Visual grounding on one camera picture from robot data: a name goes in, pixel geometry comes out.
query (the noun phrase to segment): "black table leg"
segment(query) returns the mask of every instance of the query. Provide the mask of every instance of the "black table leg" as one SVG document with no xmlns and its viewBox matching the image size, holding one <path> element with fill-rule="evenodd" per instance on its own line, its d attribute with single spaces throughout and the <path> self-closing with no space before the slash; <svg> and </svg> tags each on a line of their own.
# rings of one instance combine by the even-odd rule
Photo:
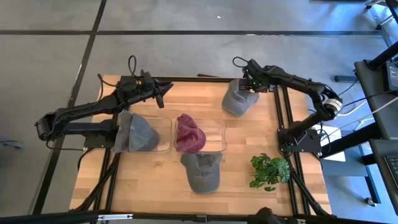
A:
<svg viewBox="0 0 398 224">
<path fill-rule="evenodd" d="M 364 143 L 369 139 L 378 139 L 378 138 L 381 138 L 379 127 L 377 126 L 376 123 L 370 124 L 357 131 L 354 131 L 349 135 L 342 137 L 341 139 L 337 139 L 336 141 L 324 145 L 322 147 L 323 150 L 320 159 L 337 154 L 350 147 L 357 146 L 358 144 Z"/>
<path fill-rule="evenodd" d="M 335 82 L 345 82 L 354 83 L 356 81 L 356 76 L 353 75 L 336 75 Z"/>
<path fill-rule="evenodd" d="M 363 162 L 364 165 L 367 166 L 367 165 L 375 164 L 376 160 L 374 159 L 373 154 L 369 154 L 369 155 L 366 155 L 366 156 L 362 157 L 362 162 Z"/>
</svg>

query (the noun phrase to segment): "black metal frame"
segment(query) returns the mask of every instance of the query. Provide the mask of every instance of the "black metal frame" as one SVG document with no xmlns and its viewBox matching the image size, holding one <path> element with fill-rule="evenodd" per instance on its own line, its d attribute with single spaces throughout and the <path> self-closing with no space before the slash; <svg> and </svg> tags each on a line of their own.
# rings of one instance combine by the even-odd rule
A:
<svg viewBox="0 0 398 224">
<path fill-rule="evenodd" d="M 287 121 L 289 122 L 289 125 L 291 125 L 293 123 L 293 114 L 292 114 L 292 109 L 290 107 L 289 93 L 287 92 L 287 88 L 285 86 L 282 87 L 282 91 L 284 94 L 285 108 L 286 108 L 286 113 L 287 113 Z M 294 161 L 296 163 L 298 177 L 305 184 L 300 153 L 293 152 L 293 156 L 294 156 Z M 310 215 L 311 214 L 310 205 L 308 204 L 307 199 L 304 197 L 303 192 L 301 192 L 301 198 L 303 200 L 304 214 Z"/>
<path fill-rule="evenodd" d="M 91 50 L 94 45 L 94 41 L 97 35 L 288 35 L 288 36 L 341 36 L 341 35 L 370 35 L 370 36 L 380 36 L 382 37 L 385 41 L 386 44 L 389 45 L 391 44 L 391 41 L 389 40 L 389 36 L 387 32 L 382 29 L 382 30 L 373 30 L 373 31 L 273 31 L 273 30 L 98 30 L 98 27 L 101 22 L 102 15 L 104 13 L 104 9 L 106 6 L 107 0 L 101 0 L 101 4 L 99 5 L 98 13 L 96 15 L 96 19 L 93 25 L 93 28 L 91 30 L 0 30 L 0 35 L 88 35 L 90 36 L 88 39 L 88 43 L 86 45 L 85 52 L 83 54 L 83 58 L 81 60 L 81 67 L 78 71 L 78 74 L 76 76 L 75 83 L 72 88 L 72 92 L 70 94 L 70 97 L 68 99 L 67 103 L 67 108 L 70 108 L 75 105 L 78 92 L 81 86 L 81 82 L 83 80 L 85 70 L 88 64 L 88 60 L 90 58 Z M 375 12 L 373 9 L 370 9 L 373 18 L 376 20 L 378 17 L 375 17 Z M 181 81 L 181 82 L 229 82 L 232 79 L 228 78 L 172 78 L 175 81 Z M 62 147 L 64 138 L 60 138 L 54 143 L 54 147 Z M 55 172 L 55 168 L 57 166 L 58 158 L 60 156 L 60 151 L 59 150 L 52 150 L 50 151 L 50 159 L 47 163 L 47 166 L 45 168 L 45 174 L 42 178 L 42 181 L 39 186 L 39 191 L 34 198 L 35 203 L 34 207 L 32 208 L 32 214 L 40 214 L 42 212 L 42 208 L 45 203 L 45 199 L 47 196 L 47 193 L 49 191 L 49 187 L 52 181 L 53 174 Z M 104 167 L 106 167 L 109 164 L 109 154 L 104 157 L 104 162 L 103 162 L 103 167 L 102 170 L 104 170 Z M 113 181 L 111 181 L 111 185 L 115 185 L 114 181 L 116 178 L 112 178 Z M 113 187 L 109 188 L 108 191 L 108 196 L 112 195 L 112 189 Z M 101 196 L 98 196 L 96 198 L 95 205 L 99 205 L 99 200 Z M 107 207 L 110 208 L 111 205 L 111 200 L 109 200 L 109 203 L 107 203 Z"/>
<path fill-rule="evenodd" d="M 172 82 L 221 82 L 221 83 L 228 83 L 231 80 L 234 80 L 233 78 L 218 78 L 218 77 L 155 77 L 155 78 L 157 78 L 159 80 L 168 80 L 168 81 L 172 81 Z M 286 87 L 282 87 L 282 90 L 283 90 L 285 107 L 287 110 L 289 124 L 291 124 L 293 122 L 293 116 L 292 116 L 292 111 L 291 111 L 291 107 L 290 107 L 289 94 L 287 93 Z M 274 95 L 275 95 L 275 107 L 276 107 L 277 115 L 278 115 L 279 128 L 283 128 L 284 120 L 283 120 L 282 108 L 281 108 L 281 104 L 280 104 L 279 91 L 277 88 L 275 89 Z M 107 149 L 105 151 L 105 155 L 103 158 L 103 165 L 101 168 L 101 173 L 106 172 L 105 167 L 106 167 L 106 165 L 108 165 L 108 161 L 109 161 L 109 156 L 106 156 L 107 152 L 109 152 L 109 149 Z M 115 158 L 114 158 L 114 160 L 116 160 L 116 167 L 115 167 L 113 173 L 111 174 L 111 178 L 109 181 L 108 196 L 106 199 L 106 206 L 105 206 L 105 210 L 108 210 L 108 211 L 111 210 L 111 204 L 112 204 L 112 199 L 113 199 L 114 187 L 116 185 L 116 176 L 118 173 L 118 165 L 119 165 L 120 156 L 121 156 L 121 154 L 118 153 L 118 154 L 115 154 Z M 297 184 L 300 184 L 299 185 L 300 189 L 305 188 L 305 184 L 304 184 L 304 179 L 303 179 L 303 171 L 302 171 L 302 165 L 301 165 L 301 161 L 300 161 L 300 155 L 296 152 L 294 157 L 295 157 L 295 163 L 296 163 L 296 167 L 297 167 L 297 175 L 296 174 L 292 175 L 292 178 L 289 180 L 288 185 L 289 185 L 289 194 L 290 194 L 290 203 L 292 206 L 292 213 L 293 213 L 293 215 L 298 215 L 299 211 L 297 208 L 297 199 L 296 199 L 296 194 L 295 194 L 295 189 L 294 189 L 294 181 L 296 181 Z M 301 192 L 302 199 L 303 199 L 304 212 L 306 215 L 310 215 L 310 208 L 309 208 L 309 204 L 308 204 L 308 201 L 306 198 L 311 198 L 312 203 L 315 202 L 315 199 L 313 199 L 313 197 L 308 193 L 309 193 L 308 191 Z M 101 197 L 100 197 L 100 195 L 98 195 L 95 200 L 95 203 L 97 203 L 99 205 L 100 200 L 101 200 Z M 159 217 L 162 217 L 161 219 L 165 218 L 165 219 L 173 219 L 173 220 L 186 220 L 187 219 L 187 216 L 174 215 L 174 214 L 146 213 L 146 215 L 145 215 L 145 218 L 158 219 Z M 191 216 L 190 220 L 196 220 L 197 222 L 207 222 L 210 218 L 212 220 L 215 220 L 214 217 L 223 217 L 222 218 L 223 221 L 239 222 L 239 221 L 243 221 L 244 217 L 246 217 L 246 216 L 195 215 L 194 217 Z"/>
</svg>

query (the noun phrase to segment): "green plant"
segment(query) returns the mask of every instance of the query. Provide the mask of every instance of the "green plant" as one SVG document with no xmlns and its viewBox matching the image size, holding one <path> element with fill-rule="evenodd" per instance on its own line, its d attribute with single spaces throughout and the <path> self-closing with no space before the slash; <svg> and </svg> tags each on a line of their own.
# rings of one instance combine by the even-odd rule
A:
<svg viewBox="0 0 398 224">
<path fill-rule="evenodd" d="M 282 183 L 290 179 L 289 163 L 283 158 L 271 159 L 267 154 L 261 153 L 261 156 L 253 156 L 251 164 L 256 170 L 254 181 L 250 182 L 250 187 L 260 188 L 267 184 L 279 183 L 278 177 Z M 271 192 L 275 187 L 264 187 L 265 191 Z"/>
</svg>

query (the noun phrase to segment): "wooden tabletop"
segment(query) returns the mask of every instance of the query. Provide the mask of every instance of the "wooden tabletop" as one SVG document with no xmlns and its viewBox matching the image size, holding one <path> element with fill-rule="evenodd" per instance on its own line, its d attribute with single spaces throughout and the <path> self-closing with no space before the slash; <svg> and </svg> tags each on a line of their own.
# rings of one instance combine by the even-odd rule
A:
<svg viewBox="0 0 398 224">
<path fill-rule="evenodd" d="M 116 84 L 120 76 L 104 76 Z M 190 189 L 181 153 L 171 143 L 167 152 L 122 153 L 111 210 L 114 212 L 148 213 L 206 213 L 219 215 L 255 214 L 269 207 L 276 215 L 291 215 L 287 184 L 277 184 L 273 192 L 249 187 L 254 169 L 250 160 L 265 152 L 280 157 L 277 151 L 276 130 L 279 127 L 273 93 L 260 94 L 259 101 L 240 118 L 223 111 L 221 101 L 228 89 L 227 83 L 174 82 L 164 96 L 165 107 L 159 109 L 155 100 L 132 105 L 130 112 L 145 118 L 169 118 L 174 122 L 182 113 L 194 119 L 222 119 L 226 123 L 227 148 L 220 164 L 221 182 L 212 194 L 198 195 Z M 104 86 L 104 95 L 113 87 Z M 305 95 L 289 90 L 294 120 L 308 116 Z M 111 119 L 98 115 L 93 122 Z M 93 190 L 100 176 L 104 149 L 94 149 L 80 166 L 70 208 L 79 206 Z M 311 154 L 301 153 L 305 183 L 318 203 L 331 212 L 325 181 L 319 161 Z M 108 186 L 104 188 L 101 208 L 104 208 Z M 303 213 L 300 191 L 296 186 L 298 209 Z"/>
</svg>

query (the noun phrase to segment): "gray floor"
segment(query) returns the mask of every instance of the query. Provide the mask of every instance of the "gray floor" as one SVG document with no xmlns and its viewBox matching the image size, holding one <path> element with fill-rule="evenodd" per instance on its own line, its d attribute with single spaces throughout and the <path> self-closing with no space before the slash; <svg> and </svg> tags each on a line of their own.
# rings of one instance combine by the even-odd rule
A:
<svg viewBox="0 0 398 224">
<path fill-rule="evenodd" d="M 99 5 L 100 0 L 0 0 L 0 29 L 90 30 Z M 376 23 L 363 8 L 362 3 L 308 0 L 255 0 L 250 3 L 238 0 L 108 0 L 99 29 L 373 30 Z M 384 8 L 376 9 L 381 17 L 388 16 Z M 393 41 L 398 39 L 396 23 L 390 22 L 386 29 Z M 0 136 L 25 144 L 25 149 L 19 151 L 0 150 L 0 217 L 29 212 L 49 154 L 44 143 L 37 139 L 33 124 L 45 113 L 66 105 L 87 40 L 85 35 L 0 35 L 3 105 Z M 363 36 L 97 36 L 77 103 L 95 100 L 99 90 L 97 73 L 127 75 L 127 58 L 131 54 L 137 56 L 138 68 L 153 75 L 205 73 L 221 77 L 241 76 L 240 69 L 231 64 L 231 59 L 238 55 L 254 58 L 263 65 L 278 65 L 287 72 L 327 83 L 341 92 L 349 84 L 334 83 L 331 78 L 352 75 L 355 61 L 373 58 L 385 48 L 382 38 Z M 349 102 L 362 96 L 361 87 L 355 85 L 343 98 Z M 364 106 L 352 116 L 336 119 L 328 125 L 341 126 L 368 112 L 369 108 Z M 81 143 L 82 138 L 68 137 L 64 146 L 79 147 Z M 68 209 L 79 155 L 79 152 L 61 153 L 44 212 Z M 372 169 L 380 180 L 377 167 Z M 364 180 L 326 177 L 326 183 L 335 215 L 397 222 L 381 181 L 377 189 L 382 204 L 376 208 L 360 200 L 369 196 Z M 357 212 L 348 212 L 346 207 Z"/>
</svg>

